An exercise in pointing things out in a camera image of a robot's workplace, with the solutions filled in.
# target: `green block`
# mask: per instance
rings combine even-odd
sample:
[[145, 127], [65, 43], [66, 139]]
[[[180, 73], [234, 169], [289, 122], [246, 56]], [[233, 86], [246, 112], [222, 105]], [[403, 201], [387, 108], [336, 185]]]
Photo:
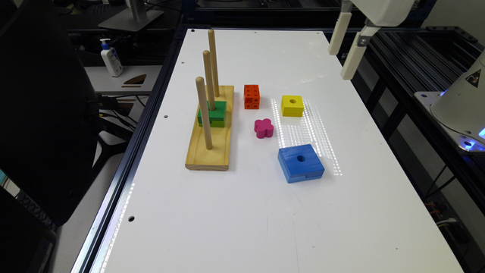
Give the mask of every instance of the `green block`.
[[[226, 121], [226, 102], [215, 102], [215, 110], [209, 111], [209, 120], [211, 121], [211, 127], [213, 127], [212, 121]], [[199, 124], [202, 123], [200, 110], [199, 113], [197, 113], [197, 121]]]
[[211, 127], [224, 128], [224, 127], [226, 127], [226, 121], [212, 121]]

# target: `orange cube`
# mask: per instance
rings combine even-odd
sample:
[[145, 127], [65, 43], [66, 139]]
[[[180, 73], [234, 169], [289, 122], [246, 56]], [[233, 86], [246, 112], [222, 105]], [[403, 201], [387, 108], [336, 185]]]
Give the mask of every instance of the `orange cube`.
[[244, 109], [259, 109], [259, 86], [244, 86]]

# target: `blue block with hole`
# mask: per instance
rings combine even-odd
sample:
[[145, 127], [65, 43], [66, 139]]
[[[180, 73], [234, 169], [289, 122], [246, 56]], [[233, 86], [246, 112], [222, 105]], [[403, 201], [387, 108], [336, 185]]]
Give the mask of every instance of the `blue block with hole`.
[[280, 149], [278, 161], [288, 183], [318, 179], [325, 171], [310, 144]]

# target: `yellow block with hole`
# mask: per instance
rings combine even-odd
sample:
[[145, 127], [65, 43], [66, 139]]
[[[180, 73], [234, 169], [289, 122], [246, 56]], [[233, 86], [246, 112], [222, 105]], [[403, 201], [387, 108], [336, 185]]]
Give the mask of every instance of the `yellow block with hole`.
[[284, 117], [303, 116], [303, 99], [301, 96], [283, 95], [281, 99], [281, 111]]

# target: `soap bottle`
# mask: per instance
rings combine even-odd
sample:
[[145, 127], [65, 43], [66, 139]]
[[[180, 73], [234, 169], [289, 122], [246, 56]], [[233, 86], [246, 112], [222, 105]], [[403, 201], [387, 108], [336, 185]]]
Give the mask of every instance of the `soap bottle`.
[[103, 58], [103, 61], [105, 61], [109, 74], [113, 77], [118, 77], [123, 73], [123, 66], [121, 66], [120, 58], [118, 57], [116, 50], [110, 47], [106, 42], [109, 40], [110, 39], [100, 39], [102, 42], [101, 47], [103, 48], [101, 57]]

